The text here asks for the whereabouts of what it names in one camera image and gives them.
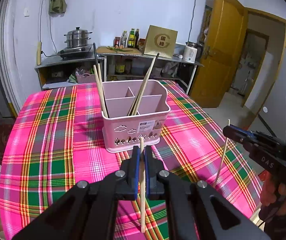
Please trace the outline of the white power strip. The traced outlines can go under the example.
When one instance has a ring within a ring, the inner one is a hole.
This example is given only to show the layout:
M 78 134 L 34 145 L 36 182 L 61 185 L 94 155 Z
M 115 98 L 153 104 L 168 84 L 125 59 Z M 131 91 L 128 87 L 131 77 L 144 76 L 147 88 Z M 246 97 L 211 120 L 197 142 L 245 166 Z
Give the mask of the white power strip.
M 42 47 L 42 42 L 38 42 L 37 44 L 37 50 L 36 50 L 36 65 L 40 66 L 41 64 L 41 47 Z

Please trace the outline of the pink plaid tablecloth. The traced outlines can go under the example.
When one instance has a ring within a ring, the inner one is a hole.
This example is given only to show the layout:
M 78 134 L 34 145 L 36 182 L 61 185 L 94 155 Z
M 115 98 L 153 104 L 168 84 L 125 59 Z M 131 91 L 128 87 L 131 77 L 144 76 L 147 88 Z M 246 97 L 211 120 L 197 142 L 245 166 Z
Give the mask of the pink plaid tablecloth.
M 214 184 L 225 139 L 219 125 L 172 81 L 164 81 L 171 107 L 152 147 L 164 167 L 188 181 Z M 96 85 L 52 89 L 26 100 L 9 136 L 0 174 L 0 217 L 11 239 L 80 180 L 90 183 L 119 169 L 131 151 L 104 147 Z M 229 142 L 216 185 L 250 217 L 261 183 L 242 150 Z

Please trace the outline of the metal shelf table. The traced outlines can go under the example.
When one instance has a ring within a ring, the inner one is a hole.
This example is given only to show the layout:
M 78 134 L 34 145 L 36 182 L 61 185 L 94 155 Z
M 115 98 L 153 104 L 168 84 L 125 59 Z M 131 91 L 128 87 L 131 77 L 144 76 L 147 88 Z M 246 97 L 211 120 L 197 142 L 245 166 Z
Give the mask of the metal shelf table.
M 153 56 L 145 54 L 124 53 L 99 53 L 103 57 L 104 79 L 121 77 L 127 79 L 143 79 L 146 75 Z M 121 61 L 131 61 L 131 66 L 125 66 L 122 72 L 116 71 L 116 65 Z M 173 55 L 172 58 L 158 57 L 154 63 L 150 78 L 155 80 L 171 80 L 184 90 L 188 95 L 197 76 L 197 71 L 203 67 L 198 61 L 189 62 Z
M 58 55 L 46 57 L 39 66 L 35 66 L 41 90 L 74 86 L 69 80 L 77 68 L 91 68 L 95 64 L 93 53 L 84 57 L 61 58 Z

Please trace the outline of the white wall switch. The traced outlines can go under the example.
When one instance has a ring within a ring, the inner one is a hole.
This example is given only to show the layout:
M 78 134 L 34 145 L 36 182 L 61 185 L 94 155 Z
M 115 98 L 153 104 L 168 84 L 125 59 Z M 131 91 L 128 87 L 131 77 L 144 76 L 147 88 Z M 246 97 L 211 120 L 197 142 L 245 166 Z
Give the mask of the white wall switch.
M 23 13 L 24 13 L 25 17 L 29 17 L 29 9 L 28 8 L 25 8 Z

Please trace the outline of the black chopstick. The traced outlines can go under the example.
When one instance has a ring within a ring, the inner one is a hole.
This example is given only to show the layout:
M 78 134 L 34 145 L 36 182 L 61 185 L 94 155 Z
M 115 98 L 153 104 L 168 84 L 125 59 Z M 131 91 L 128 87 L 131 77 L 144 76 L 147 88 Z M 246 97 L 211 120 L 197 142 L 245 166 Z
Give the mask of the black chopstick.
M 103 91 L 101 67 L 99 64 L 98 56 L 97 56 L 97 50 L 96 50 L 95 42 L 93 43 L 93 50 L 94 50 L 94 57 L 95 57 L 95 64 L 96 64 L 94 72 L 95 72 L 95 78 L 96 78 L 96 83 L 97 83 L 97 89 L 99 91 L 100 102 L 101 102 L 103 114 L 106 118 L 108 118 L 109 115 L 108 115 L 108 111 L 106 108 L 106 101 L 105 101 L 105 96 L 104 96 L 104 91 Z

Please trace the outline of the gold cardboard box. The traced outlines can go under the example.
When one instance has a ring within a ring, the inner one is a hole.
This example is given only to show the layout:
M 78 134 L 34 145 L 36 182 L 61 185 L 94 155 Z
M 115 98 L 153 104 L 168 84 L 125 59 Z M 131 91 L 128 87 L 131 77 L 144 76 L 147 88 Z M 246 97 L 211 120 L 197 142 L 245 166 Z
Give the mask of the gold cardboard box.
M 176 46 L 178 31 L 150 25 L 143 50 L 143 54 L 172 58 Z

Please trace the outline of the metal shelf table left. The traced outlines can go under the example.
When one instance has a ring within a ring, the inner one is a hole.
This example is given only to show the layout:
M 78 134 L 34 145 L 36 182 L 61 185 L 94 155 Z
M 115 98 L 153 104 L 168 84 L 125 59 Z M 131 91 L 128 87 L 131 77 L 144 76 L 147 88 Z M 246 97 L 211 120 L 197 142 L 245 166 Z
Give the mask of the metal shelf table left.
M 69 80 L 77 68 L 91 68 L 95 64 L 93 53 L 84 57 L 61 58 L 58 55 L 46 57 L 39 66 L 35 66 L 41 90 L 74 86 Z

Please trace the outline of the wooden cutting board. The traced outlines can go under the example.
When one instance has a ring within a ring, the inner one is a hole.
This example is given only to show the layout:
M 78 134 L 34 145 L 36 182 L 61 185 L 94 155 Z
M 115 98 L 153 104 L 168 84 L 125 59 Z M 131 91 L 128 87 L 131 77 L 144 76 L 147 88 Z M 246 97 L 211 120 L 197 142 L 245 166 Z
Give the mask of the wooden cutting board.
M 103 54 L 122 54 L 122 55 L 142 55 L 142 52 L 135 48 L 115 48 L 110 46 L 100 46 L 96 49 L 97 53 Z

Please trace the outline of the clear plastic bottle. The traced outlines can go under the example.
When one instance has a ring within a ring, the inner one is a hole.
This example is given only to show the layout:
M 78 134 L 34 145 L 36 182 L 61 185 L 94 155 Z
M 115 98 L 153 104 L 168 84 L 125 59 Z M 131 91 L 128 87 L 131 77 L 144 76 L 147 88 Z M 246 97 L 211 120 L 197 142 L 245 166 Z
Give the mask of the clear plastic bottle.
M 127 31 L 123 31 L 120 38 L 120 48 L 126 48 L 127 45 Z

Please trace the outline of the green oil bottle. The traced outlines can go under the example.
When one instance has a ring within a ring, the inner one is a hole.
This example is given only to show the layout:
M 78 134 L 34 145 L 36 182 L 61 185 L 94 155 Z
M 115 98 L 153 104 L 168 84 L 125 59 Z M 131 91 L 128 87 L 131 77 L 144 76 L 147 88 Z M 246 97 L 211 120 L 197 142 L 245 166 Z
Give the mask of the green oil bottle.
M 134 28 L 132 28 L 131 31 L 129 32 L 127 47 L 135 48 L 135 29 Z

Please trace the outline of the yellow wooden door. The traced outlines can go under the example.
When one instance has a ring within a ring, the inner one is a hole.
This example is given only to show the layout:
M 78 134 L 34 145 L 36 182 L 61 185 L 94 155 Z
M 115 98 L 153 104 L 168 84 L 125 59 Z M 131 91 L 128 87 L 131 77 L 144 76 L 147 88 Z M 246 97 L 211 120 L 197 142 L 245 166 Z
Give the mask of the yellow wooden door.
M 208 35 L 192 99 L 203 108 L 218 107 L 231 87 L 248 24 L 248 10 L 238 0 L 214 0 Z

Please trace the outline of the dark sauce bottle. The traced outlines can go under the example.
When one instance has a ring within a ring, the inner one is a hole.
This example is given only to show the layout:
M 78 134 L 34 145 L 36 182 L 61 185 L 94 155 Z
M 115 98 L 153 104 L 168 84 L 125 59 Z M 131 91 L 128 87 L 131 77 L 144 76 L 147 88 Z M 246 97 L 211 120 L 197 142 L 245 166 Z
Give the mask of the dark sauce bottle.
M 134 48 L 138 49 L 139 48 L 139 45 L 138 45 L 139 44 L 139 29 L 136 29 L 134 37 L 135 37 Z

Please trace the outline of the pink woven basket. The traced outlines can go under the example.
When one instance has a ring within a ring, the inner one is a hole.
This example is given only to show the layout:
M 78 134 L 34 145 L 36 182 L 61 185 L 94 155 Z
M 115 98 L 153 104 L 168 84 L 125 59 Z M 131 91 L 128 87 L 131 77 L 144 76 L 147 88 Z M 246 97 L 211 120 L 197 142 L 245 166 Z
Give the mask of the pink woven basket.
M 76 79 L 77 79 L 77 83 L 79 84 L 96 82 L 95 74 L 88 74 L 88 73 L 84 73 L 82 75 L 76 74 Z

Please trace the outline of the stainless steel steamer pot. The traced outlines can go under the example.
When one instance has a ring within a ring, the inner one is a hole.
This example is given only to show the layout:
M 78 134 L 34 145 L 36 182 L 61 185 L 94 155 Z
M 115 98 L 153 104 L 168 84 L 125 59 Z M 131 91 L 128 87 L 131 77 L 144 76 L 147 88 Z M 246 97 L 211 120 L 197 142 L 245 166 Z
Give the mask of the stainless steel steamer pot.
M 75 30 L 69 31 L 67 34 L 64 35 L 66 37 L 66 47 L 79 48 L 87 46 L 88 41 L 90 40 L 90 34 L 92 34 L 91 31 L 76 27 Z

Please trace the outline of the pink plastic utensil holder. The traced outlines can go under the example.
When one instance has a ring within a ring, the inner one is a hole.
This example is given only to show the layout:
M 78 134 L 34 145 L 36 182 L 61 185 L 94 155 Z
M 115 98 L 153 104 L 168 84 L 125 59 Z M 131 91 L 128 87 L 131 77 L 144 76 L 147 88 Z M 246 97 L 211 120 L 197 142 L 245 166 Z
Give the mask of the pink plastic utensil holder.
M 155 145 L 171 111 L 167 104 L 168 92 L 157 80 L 147 82 L 137 115 L 128 111 L 136 98 L 142 80 L 109 81 L 103 83 L 108 117 L 103 117 L 103 138 L 108 152 L 129 151 L 140 145 Z

